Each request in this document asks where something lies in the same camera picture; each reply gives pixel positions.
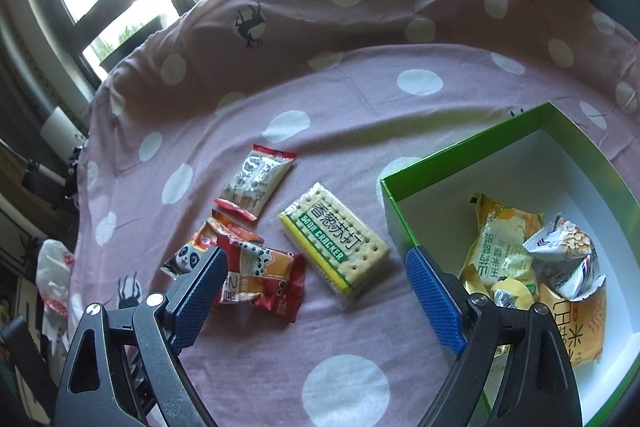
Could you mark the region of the green white cardboard box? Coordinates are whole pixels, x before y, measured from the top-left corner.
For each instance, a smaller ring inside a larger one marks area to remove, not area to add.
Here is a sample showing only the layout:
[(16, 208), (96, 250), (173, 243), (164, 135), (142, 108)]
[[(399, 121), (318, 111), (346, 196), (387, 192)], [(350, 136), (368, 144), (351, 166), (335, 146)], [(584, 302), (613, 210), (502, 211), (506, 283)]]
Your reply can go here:
[(575, 374), (587, 426), (639, 422), (639, 204), (597, 145), (551, 103), (398, 170), (381, 181), (398, 251), (424, 246), (457, 275), (475, 236), (471, 198), (562, 215), (596, 244), (606, 276), (601, 358)]

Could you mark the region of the yellow green snack packet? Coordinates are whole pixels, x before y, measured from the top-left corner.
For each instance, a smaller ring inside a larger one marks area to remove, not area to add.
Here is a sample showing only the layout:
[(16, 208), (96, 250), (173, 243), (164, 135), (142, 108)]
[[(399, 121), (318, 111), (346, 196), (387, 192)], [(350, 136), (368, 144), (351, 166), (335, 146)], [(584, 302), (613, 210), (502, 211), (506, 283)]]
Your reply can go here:
[(544, 216), (503, 205), (483, 193), (474, 194), (471, 202), (475, 207), (477, 236), (463, 266), (474, 265), (487, 288), (511, 277), (537, 296), (533, 257), (524, 243), (542, 228)]

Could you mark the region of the white snack packet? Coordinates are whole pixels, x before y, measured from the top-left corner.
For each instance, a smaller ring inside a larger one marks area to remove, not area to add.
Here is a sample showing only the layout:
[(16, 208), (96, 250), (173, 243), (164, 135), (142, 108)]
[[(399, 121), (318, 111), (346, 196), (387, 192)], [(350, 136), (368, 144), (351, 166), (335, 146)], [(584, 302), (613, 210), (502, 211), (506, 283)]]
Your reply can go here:
[(594, 240), (562, 213), (526, 239), (523, 247), (533, 257), (538, 281), (572, 303), (591, 297), (606, 280)]

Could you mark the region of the red-edged silver snack packet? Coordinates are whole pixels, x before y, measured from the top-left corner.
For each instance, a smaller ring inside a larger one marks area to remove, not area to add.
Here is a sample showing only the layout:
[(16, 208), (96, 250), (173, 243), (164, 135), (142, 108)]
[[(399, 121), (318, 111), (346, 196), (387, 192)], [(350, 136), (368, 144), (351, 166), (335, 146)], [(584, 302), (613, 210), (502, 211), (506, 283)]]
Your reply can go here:
[(214, 203), (243, 219), (256, 221), (296, 159), (296, 153), (254, 144)]

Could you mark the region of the pink polka dot cloth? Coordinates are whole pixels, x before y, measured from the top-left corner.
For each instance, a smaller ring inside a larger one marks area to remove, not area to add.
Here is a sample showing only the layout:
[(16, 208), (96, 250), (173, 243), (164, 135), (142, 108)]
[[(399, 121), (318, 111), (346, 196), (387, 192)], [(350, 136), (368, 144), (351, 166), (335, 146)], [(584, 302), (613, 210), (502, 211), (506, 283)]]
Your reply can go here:
[[(96, 92), (70, 302), (162, 289), (256, 144), (297, 156), (269, 246), (318, 182), (385, 234), (382, 176), (544, 102), (637, 190), (639, 43), (589, 0), (205, 0)], [(350, 306), (309, 273), (291, 324), (215, 309), (182, 364), (221, 426), (413, 426), (447, 372), (398, 256)]]

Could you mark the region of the orange rice cracker packet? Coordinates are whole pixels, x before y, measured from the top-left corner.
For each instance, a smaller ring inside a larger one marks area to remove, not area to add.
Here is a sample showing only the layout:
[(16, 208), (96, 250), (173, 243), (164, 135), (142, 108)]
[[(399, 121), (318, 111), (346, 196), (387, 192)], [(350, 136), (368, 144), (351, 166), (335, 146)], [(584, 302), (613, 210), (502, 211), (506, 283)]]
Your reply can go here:
[(551, 311), (571, 365), (600, 359), (606, 321), (606, 280), (592, 295), (578, 301), (567, 300), (540, 284), (539, 301)]

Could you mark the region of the red panda snack packet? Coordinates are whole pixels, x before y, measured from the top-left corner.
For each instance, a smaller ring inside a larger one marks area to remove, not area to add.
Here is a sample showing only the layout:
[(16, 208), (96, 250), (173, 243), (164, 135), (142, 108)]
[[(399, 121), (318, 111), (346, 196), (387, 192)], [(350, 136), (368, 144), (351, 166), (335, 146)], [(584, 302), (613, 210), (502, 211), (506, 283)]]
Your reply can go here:
[(161, 266), (160, 271), (173, 279), (191, 272), (201, 257), (210, 247), (218, 245), (221, 236), (228, 236), (239, 241), (247, 241), (262, 245), (264, 239), (238, 222), (233, 221), (224, 213), (213, 210), (204, 225), (178, 251), (170, 256)]

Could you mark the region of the white plastic bag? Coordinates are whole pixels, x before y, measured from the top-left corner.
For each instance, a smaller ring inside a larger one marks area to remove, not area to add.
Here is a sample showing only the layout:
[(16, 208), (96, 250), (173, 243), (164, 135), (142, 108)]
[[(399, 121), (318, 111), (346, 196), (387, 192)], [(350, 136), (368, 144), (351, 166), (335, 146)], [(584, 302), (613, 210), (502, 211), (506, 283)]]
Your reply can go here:
[(36, 286), (43, 302), (42, 332), (58, 347), (67, 329), (70, 310), (70, 277), (74, 254), (56, 239), (46, 239), (38, 253)]

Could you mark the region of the orange panda snack packet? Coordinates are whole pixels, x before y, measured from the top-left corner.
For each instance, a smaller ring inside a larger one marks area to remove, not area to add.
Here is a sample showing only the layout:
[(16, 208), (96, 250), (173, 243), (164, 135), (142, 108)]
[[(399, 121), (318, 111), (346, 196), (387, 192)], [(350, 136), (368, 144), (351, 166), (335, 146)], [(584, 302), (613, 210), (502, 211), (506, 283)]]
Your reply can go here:
[(228, 274), (214, 306), (251, 303), (294, 323), (303, 302), (306, 262), (302, 255), (220, 236)]

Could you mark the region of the soda cracker pack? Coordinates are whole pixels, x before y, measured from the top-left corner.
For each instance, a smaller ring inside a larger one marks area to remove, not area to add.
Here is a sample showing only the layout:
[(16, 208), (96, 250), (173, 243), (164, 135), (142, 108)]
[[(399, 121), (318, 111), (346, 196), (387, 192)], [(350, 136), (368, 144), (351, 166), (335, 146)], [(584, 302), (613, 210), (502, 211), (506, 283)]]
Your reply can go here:
[(345, 300), (361, 293), (390, 255), (390, 245), (319, 182), (279, 220), (311, 268)]

